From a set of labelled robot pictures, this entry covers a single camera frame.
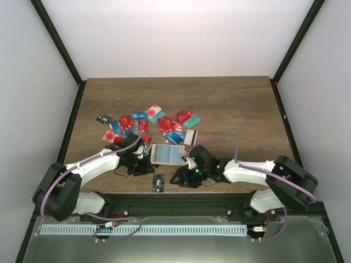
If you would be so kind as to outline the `black card pair front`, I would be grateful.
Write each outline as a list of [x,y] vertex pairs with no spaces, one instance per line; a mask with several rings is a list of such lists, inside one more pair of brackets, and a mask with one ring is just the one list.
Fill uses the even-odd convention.
[[154,174],[152,178],[152,191],[162,193],[165,191],[165,175]]

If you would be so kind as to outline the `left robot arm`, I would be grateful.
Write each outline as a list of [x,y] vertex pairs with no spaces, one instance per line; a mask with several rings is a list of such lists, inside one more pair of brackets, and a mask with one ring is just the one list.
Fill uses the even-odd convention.
[[127,168],[127,173],[134,176],[153,173],[150,147],[150,139],[130,133],[122,141],[111,143],[84,160],[67,165],[53,163],[32,201],[41,216],[50,216],[56,221],[63,221],[72,214],[93,214],[99,221],[106,221],[112,215],[108,198],[97,191],[82,192],[81,188],[119,167]]

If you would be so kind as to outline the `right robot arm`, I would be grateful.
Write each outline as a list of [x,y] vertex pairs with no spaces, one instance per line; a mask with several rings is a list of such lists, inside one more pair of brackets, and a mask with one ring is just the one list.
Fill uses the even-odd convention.
[[274,209],[306,210],[316,202],[314,192],[318,180],[286,156],[274,161],[240,162],[237,158],[219,159],[197,145],[182,159],[185,164],[177,169],[171,184],[198,188],[212,179],[216,183],[246,182],[265,186],[265,190],[256,191],[244,206],[244,216],[251,221]]

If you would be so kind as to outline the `beige leather card holder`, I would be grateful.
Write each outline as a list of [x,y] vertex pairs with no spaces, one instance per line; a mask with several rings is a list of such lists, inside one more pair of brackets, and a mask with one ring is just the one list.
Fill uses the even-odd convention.
[[185,161],[183,160],[185,155],[185,146],[153,144],[150,160],[152,164],[183,166],[185,164]]

